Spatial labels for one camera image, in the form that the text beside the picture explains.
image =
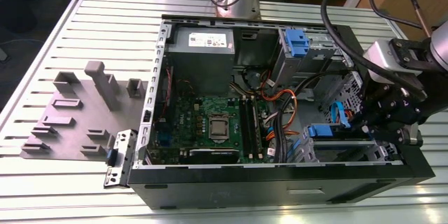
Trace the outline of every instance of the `open computer tower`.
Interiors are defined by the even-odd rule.
[[[335,29],[362,53],[351,28]],[[358,111],[365,79],[322,25],[165,16],[154,61],[142,122],[118,134],[105,181],[106,188],[131,187],[151,208],[358,202],[434,176],[418,146],[323,132],[322,125],[342,124],[335,102],[350,115]],[[290,129],[299,135],[287,137],[286,159],[275,162],[279,101],[258,91],[270,97],[345,69],[298,94]]]

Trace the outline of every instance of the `cpu socket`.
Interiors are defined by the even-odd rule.
[[[230,118],[214,116],[209,123],[209,138],[218,144],[225,143],[230,139]]]

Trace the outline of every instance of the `ram slot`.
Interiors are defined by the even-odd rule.
[[[262,132],[261,132],[261,118],[259,118],[259,106],[258,106],[258,100],[255,97],[251,97],[251,100],[254,102],[254,125],[255,125],[255,134],[257,134],[257,149],[258,149],[258,158],[263,158],[262,154]]]
[[[247,100],[246,98],[241,99],[241,129],[242,129],[242,137],[243,137],[243,152],[245,156],[251,157],[253,148],[251,148],[251,140],[250,140],[250,126],[247,119],[247,110],[246,110]]]
[[[250,130],[250,142],[251,142],[251,153],[254,157],[259,156],[259,148],[258,148],[258,129],[257,129],[257,119],[254,113],[254,102],[249,100],[246,103],[246,111],[247,111],[247,124]]]

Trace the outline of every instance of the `aluminum slotted table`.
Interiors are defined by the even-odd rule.
[[[319,6],[263,2],[261,9],[263,19],[322,23]],[[379,38],[403,37],[397,25],[367,9],[333,7],[329,12],[335,24],[353,27],[365,49]],[[421,128],[437,178],[357,204],[153,211],[131,189],[103,189],[105,163],[22,159],[21,146],[53,97],[53,80],[61,71],[86,79],[87,62],[102,60],[118,80],[149,79],[162,14],[214,16],[215,9],[210,0],[71,1],[0,114],[2,221],[448,222],[447,112],[434,115]]]

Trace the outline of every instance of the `black plastic part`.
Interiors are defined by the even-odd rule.
[[[143,122],[150,123],[151,121],[151,111],[146,110],[146,115],[143,116]]]
[[[391,183],[369,183],[343,195],[338,195],[330,200],[331,203],[339,204],[353,201],[354,199],[362,197],[363,195],[379,190],[382,187],[389,186]]]
[[[186,163],[202,164],[237,164],[241,159],[238,150],[191,150]]]
[[[390,41],[390,46],[393,47],[394,55],[398,59],[399,65],[407,69],[442,72],[446,70],[439,66],[439,64],[433,61],[433,57],[429,59],[430,54],[430,42],[411,41],[406,39],[393,39]]]
[[[113,167],[115,166],[115,163],[118,161],[118,156],[119,156],[119,150],[118,149],[110,149],[110,151],[107,152],[107,156],[106,156],[106,158],[107,158],[106,163],[107,163],[109,166],[113,166]]]

